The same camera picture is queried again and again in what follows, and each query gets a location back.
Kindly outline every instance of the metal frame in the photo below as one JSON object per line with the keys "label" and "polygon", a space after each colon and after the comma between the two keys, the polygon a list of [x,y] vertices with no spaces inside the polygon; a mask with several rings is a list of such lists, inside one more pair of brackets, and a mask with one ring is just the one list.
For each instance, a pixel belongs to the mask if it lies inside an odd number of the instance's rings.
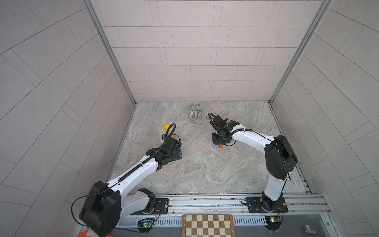
{"label": "metal frame", "polygon": [[86,12],[89,16],[89,19],[91,20],[91,22],[95,28],[97,35],[100,38],[101,43],[104,46],[106,54],[110,57],[109,59],[112,63],[114,70],[116,71],[118,78],[120,79],[122,85],[124,86],[124,88],[125,88],[128,96],[129,96],[130,100],[132,101],[133,105],[135,105],[136,101],[133,97],[132,92],[130,91],[128,84],[126,83],[125,76],[122,73],[121,68],[120,68],[120,66],[116,60],[116,57],[115,57],[114,52],[112,50],[112,47],[110,46],[109,41],[108,41],[104,31],[103,31],[103,27],[101,26],[99,19],[97,18],[97,15],[95,13],[95,10],[93,9],[91,1],[90,0],[81,0],[81,1],[83,3],[84,9],[86,10]]}
{"label": "metal frame", "polygon": [[324,18],[326,12],[328,11],[329,6],[332,3],[332,1],[333,0],[324,0],[321,3],[320,7],[318,8],[318,10],[316,12],[315,17],[313,18],[310,26],[308,27],[307,32],[305,33],[303,39],[300,42],[299,47],[296,49],[295,54],[293,55],[293,57],[292,57],[289,65],[288,65],[288,67],[286,68],[286,70],[285,70],[285,72],[284,72],[281,80],[279,81],[278,86],[276,87],[273,95],[269,99],[269,102],[273,103],[276,100],[276,98],[277,98],[280,90],[284,86],[284,83],[287,81],[287,79],[290,76],[291,72],[295,68],[297,62],[299,61],[301,55],[303,54],[305,48],[307,47],[310,39],[312,38],[312,36],[316,32],[317,27],[320,25],[320,22],[322,21],[322,19]]}

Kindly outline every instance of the black mounting plate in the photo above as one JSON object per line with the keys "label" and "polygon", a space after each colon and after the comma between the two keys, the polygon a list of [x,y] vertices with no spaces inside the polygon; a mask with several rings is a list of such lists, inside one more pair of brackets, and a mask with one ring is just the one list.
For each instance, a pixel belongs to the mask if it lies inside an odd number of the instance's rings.
{"label": "black mounting plate", "polygon": [[[159,210],[161,211],[162,214],[167,214],[168,213],[168,198],[156,198],[155,199],[155,204],[159,207]],[[153,211],[151,212],[152,215],[154,215],[156,212],[156,207],[154,206]],[[144,215],[142,211],[137,211],[132,213],[132,215]]]}
{"label": "black mounting plate", "polygon": [[[246,198],[247,203],[260,203],[260,197],[248,197]],[[283,197],[277,200],[276,206],[279,207],[283,212],[288,212],[287,204],[285,203],[285,200]],[[248,205],[247,208],[249,209],[249,213],[271,213],[266,212],[261,206],[256,205]]]}

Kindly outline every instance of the gray wall tile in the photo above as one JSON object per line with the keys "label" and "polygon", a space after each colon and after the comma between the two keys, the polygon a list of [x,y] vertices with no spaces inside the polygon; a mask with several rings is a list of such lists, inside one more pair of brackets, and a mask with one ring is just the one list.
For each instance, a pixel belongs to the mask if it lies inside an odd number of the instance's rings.
{"label": "gray wall tile", "polygon": [[11,49],[1,54],[5,60],[7,60],[14,68],[17,69],[28,81],[33,85],[38,85],[42,80],[41,78],[33,72],[33,70],[26,65],[20,57],[18,57]]}
{"label": "gray wall tile", "polygon": [[298,47],[308,27],[283,27],[275,47]]}
{"label": "gray wall tile", "polygon": [[296,48],[266,48],[260,65],[264,66],[287,66]]}
{"label": "gray wall tile", "polygon": [[368,121],[327,78],[316,87],[312,96],[343,137]]}
{"label": "gray wall tile", "polygon": [[104,121],[105,116],[93,106],[67,148],[67,155],[84,164]]}
{"label": "gray wall tile", "polygon": [[354,179],[345,181],[346,188],[348,188],[349,191],[375,183],[375,179],[370,174],[364,174]]}
{"label": "gray wall tile", "polygon": [[0,201],[32,206],[38,194],[0,185]]}
{"label": "gray wall tile", "polygon": [[124,47],[173,47],[171,27],[118,27]]}
{"label": "gray wall tile", "polygon": [[226,47],[228,27],[173,27],[175,47]]}
{"label": "gray wall tile", "polygon": [[211,48],[165,48],[168,65],[209,65]]}
{"label": "gray wall tile", "polygon": [[301,81],[304,87],[309,89],[321,72],[304,55],[302,55],[296,67],[293,69],[293,73],[299,81]]}
{"label": "gray wall tile", "polygon": [[4,181],[15,166],[15,163],[0,158],[0,183]]}
{"label": "gray wall tile", "polygon": [[345,226],[352,235],[375,234],[368,222],[346,224]]}
{"label": "gray wall tile", "polygon": [[275,66],[238,66],[236,81],[269,81]]}
{"label": "gray wall tile", "polygon": [[118,94],[122,89],[120,79],[116,74],[111,78],[108,84],[105,86],[104,90],[99,95],[99,102],[104,106],[106,111],[110,111],[111,107],[116,100]]}
{"label": "gray wall tile", "polygon": [[3,57],[0,57],[0,118],[22,100],[34,85]]}
{"label": "gray wall tile", "polygon": [[274,26],[308,27],[320,1],[283,1]]}
{"label": "gray wall tile", "polygon": [[312,180],[316,177],[318,177],[318,174],[313,167],[311,161],[309,160],[309,156],[307,155],[307,152],[304,150],[303,145],[301,144],[298,135],[296,134],[295,130],[292,128],[288,133],[288,141],[293,147],[293,150],[298,157],[299,163],[301,167],[304,169],[305,176],[308,178],[308,180]]}
{"label": "gray wall tile", "polygon": [[377,225],[379,219],[376,215],[377,209],[373,208],[376,206],[376,199],[379,195],[379,185],[372,184],[366,187],[358,188],[350,191],[354,200],[357,202],[359,208],[365,215],[371,228],[374,230],[375,234],[379,234],[379,226]]}
{"label": "gray wall tile", "polygon": [[258,48],[217,48],[216,65],[254,65]]}
{"label": "gray wall tile", "polygon": [[304,55],[332,82],[350,63],[350,60],[317,36],[312,37],[304,51]]}
{"label": "gray wall tile", "polygon": [[70,96],[66,104],[84,120],[104,87],[103,81],[93,69]]}
{"label": "gray wall tile", "polygon": [[212,26],[215,2],[157,1],[161,26]]}
{"label": "gray wall tile", "polygon": [[76,171],[80,171],[80,169],[83,166],[82,163],[80,163],[76,159],[72,158],[71,156],[67,155],[66,153],[63,154],[60,162],[62,162],[63,164],[65,164],[67,166],[70,166],[71,168],[73,168]]}
{"label": "gray wall tile", "polygon": [[191,81],[228,81],[231,66],[191,66]]}
{"label": "gray wall tile", "polygon": [[120,32],[117,27],[103,27],[105,35],[112,47],[124,47]]}
{"label": "gray wall tile", "polygon": [[74,92],[100,60],[95,44],[89,41],[55,69],[54,73]]}
{"label": "gray wall tile", "polygon": [[317,28],[316,35],[333,48],[339,49],[357,24],[337,12],[328,11]]}
{"label": "gray wall tile", "polygon": [[59,111],[4,184],[40,193],[78,129],[69,116]]}
{"label": "gray wall tile", "polygon": [[350,144],[351,148],[366,166],[376,182],[379,181],[379,161],[377,159],[377,154],[379,152],[378,142],[379,131],[374,130]]}
{"label": "gray wall tile", "polygon": [[347,3],[341,12],[343,15],[358,21],[368,27],[379,31],[379,23],[377,22],[377,9],[379,2],[375,0],[357,1],[352,0]]}
{"label": "gray wall tile", "polygon": [[80,47],[65,21],[41,31],[12,50],[42,79]]}
{"label": "gray wall tile", "polygon": [[96,31],[89,20],[86,10],[83,9],[70,16],[70,18],[84,42],[89,41],[96,35]]}
{"label": "gray wall tile", "polygon": [[228,47],[275,47],[280,27],[231,27]]}
{"label": "gray wall tile", "polygon": [[121,66],[121,71],[129,82],[146,81],[141,66]]}
{"label": "gray wall tile", "polygon": [[37,33],[28,19],[22,14],[13,1],[2,1],[0,4],[1,32],[0,53]]}
{"label": "gray wall tile", "polygon": [[47,236],[77,175],[76,170],[58,163],[15,236]]}
{"label": "gray wall tile", "polygon": [[148,1],[95,1],[104,26],[154,26]]}
{"label": "gray wall tile", "polygon": [[368,173],[365,166],[327,117],[316,124],[312,131],[343,181]]}
{"label": "gray wall tile", "polygon": [[330,198],[332,200],[338,200],[338,202],[333,202],[333,204],[342,221],[345,224],[365,221],[365,217],[343,184],[330,160],[325,159],[319,162],[315,165],[315,169]]}
{"label": "gray wall tile", "polygon": [[75,0],[28,0],[27,4],[45,28],[83,9]]}
{"label": "gray wall tile", "polygon": [[148,76],[151,81],[185,81],[184,66],[148,66]]}
{"label": "gray wall tile", "polygon": [[316,101],[300,81],[295,83],[289,95],[307,123],[309,123],[321,111],[320,106],[318,106]]}
{"label": "gray wall tile", "polygon": [[14,236],[30,207],[0,201],[0,229],[4,236]]}
{"label": "gray wall tile", "polygon": [[345,137],[345,140],[347,143],[351,144],[355,142],[356,140],[360,139],[361,137],[369,134],[370,132],[374,131],[376,127],[370,123],[369,121],[365,123],[364,125],[360,126],[356,130],[352,131],[349,135]]}
{"label": "gray wall tile", "polygon": [[120,116],[121,116],[121,110],[116,105],[116,103],[114,103],[111,110],[109,111],[107,118],[105,119],[105,122],[104,122],[102,128],[100,129],[100,132],[99,132],[99,136],[107,144],[109,144],[109,141],[112,138],[113,131],[117,125],[117,122],[118,122]]}
{"label": "gray wall tile", "polygon": [[70,95],[55,74],[42,81],[0,120],[0,157],[18,162]]}
{"label": "gray wall tile", "polygon": [[220,26],[267,26],[274,2],[224,1]]}
{"label": "gray wall tile", "polygon": [[113,69],[113,66],[108,56],[105,56],[99,62],[99,68],[107,81],[109,81],[112,78],[112,76],[115,74],[115,71]]}
{"label": "gray wall tile", "polygon": [[72,215],[60,212],[55,219],[48,237],[68,236],[73,225],[74,220]]}
{"label": "gray wall tile", "polygon": [[62,109],[61,109],[67,116],[69,116],[72,120],[75,121],[76,124],[79,126],[83,123],[83,119],[70,108],[67,104],[64,104]]}
{"label": "gray wall tile", "polygon": [[292,124],[291,124],[290,120],[288,119],[287,115],[285,114],[279,100],[274,101],[273,107],[275,108],[275,111],[276,111],[276,113],[277,113],[277,115],[278,115],[278,117],[282,123],[284,131],[286,133],[288,133],[292,128]]}
{"label": "gray wall tile", "polygon": [[[66,198],[66,202],[72,203],[78,197],[88,194],[88,191],[91,187],[92,181],[96,175],[104,154],[105,149],[100,146],[100,144],[95,142],[88,154],[88,158],[81,168],[77,179],[75,180],[74,185],[72,186],[70,193]],[[76,203],[78,205],[81,205],[84,203],[84,199],[80,199]]]}
{"label": "gray wall tile", "polygon": [[123,66],[161,66],[158,48],[117,48]]}
{"label": "gray wall tile", "polygon": [[297,111],[290,119],[292,127],[294,128],[296,134],[298,135],[301,144],[304,146],[309,158],[313,158],[319,154],[323,148],[317,141],[315,135],[309,128],[307,122],[304,120],[300,111]]}
{"label": "gray wall tile", "polygon": [[346,57],[377,80],[379,79],[378,41],[379,32],[366,27],[344,53]]}

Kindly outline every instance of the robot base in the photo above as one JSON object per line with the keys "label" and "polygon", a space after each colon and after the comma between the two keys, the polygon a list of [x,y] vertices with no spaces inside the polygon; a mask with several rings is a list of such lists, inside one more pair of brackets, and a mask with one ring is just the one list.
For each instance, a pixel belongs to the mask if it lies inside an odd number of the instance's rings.
{"label": "robot base", "polygon": [[249,213],[271,213],[271,212],[279,212],[280,208],[282,211],[280,212],[288,212],[287,204],[283,197],[280,197],[277,201],[272,202],[272,209],[266,211],[261,203],[261,198],[259,197],[248,197],[246,198],[246,202],[248,203],[247,208],[249,209]]}
{"label": "robot base", "polygon": [[[155,205],[158,206],[161,215],[167,214],[168,213],[168,198],[156,198],[155,199]],[[156,207],[154,206],[151,214],[155,214]],[[142,211],[137,211],[132,213],[131,215],[145,215]]]}

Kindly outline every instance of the cable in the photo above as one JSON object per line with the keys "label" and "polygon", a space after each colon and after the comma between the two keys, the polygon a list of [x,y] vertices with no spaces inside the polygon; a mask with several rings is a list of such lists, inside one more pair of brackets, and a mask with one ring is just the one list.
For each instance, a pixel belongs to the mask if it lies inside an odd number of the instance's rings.
{"label": "cable", "polygon": [[140,233],[139,231],[133,231],[133,230],[130,230],[130,229],[124,229],[124,228],[119,228],[119,227],[115,227],[115,229],[123,229],[125,231],[130,231],[130,232],[134,232],[134,233]]}
{"label": "cable", "polygon": [[228,145],[228,144],[226,144],[226,143],[223,141],[223,138],[221,137],[220,131],[218,130],[218,127],[216,126],[215,121],[211,118],[211,115],[213,116],[213,118],[215,117],[214,114],[212,114],[212,113],[208,113],[208,118],[211,120],[211,122],[213,122],[213,125],[214,125],[215,128],[216,128],[217,134],[218,134],[219,137],[220,137],[220,141],[221,141],[221,143],[224,144],[225,146],[233,146],[233,145],[236,143],[235,140],[234,140],[234,143],[231,144],[231,145]]}
{"label": "cable", "polygon": [[[172,128],[172,131],[170,133],[169,136],[167,136],[168,134],[168,131],[170,130],[170,128]],[[176,124],[171,124],[168,129],[166,130],[166,134],[164,135],[164,142],[162,143],[162,145],[154,152],[154,154],[150,155],[149,158],[147,158],[146,160],[142,161],[142,164],[144,165],[145,163],[147,163],[149,160],[151,160],[153,158],[153,156],[155,156],[159,151],[160,149],[162,149],[162,147],[166,144],[166,142],[168,141],[168,138],[171,137],[173,134],[174,134],[174,131],[175,131],[175,128],[176,128]]]}
{"label": "cable", "polygon": [[[80,198],[85,198],[85,197],[89,197],[89,196],[94,196],[94,195],[98,195],[98,194],[101,194],[101,193],[105,193],[106,191],[108,191],[109,189],[111,189],[111,188],[112,188],[113,186],[115,186],[115,185],[116,185],[116,184],[112,185],[111,187],[107,188],[107,189],[104,190],[104,191],[101,191],[101,192],[98,192],[98,193],[94,193],[94,194],[84,195],[84,196],[81,196]],[[85,224],[81,224],[81,223],[75,218],[75,216],[74,216],[74,212],[72,211],[72,208],[73,208],[73,206],[74,206],[74,203],[75,203],[77,200],[79,200],[80,198],[75,199],[75,201],[71,204],[71,215],[72,215],[72,217],[74,218],[74,220],[75,220],[76,223],[78,223],[78,224],[81,225],[81,226],[87,226],[87,225],[85,225]]]}

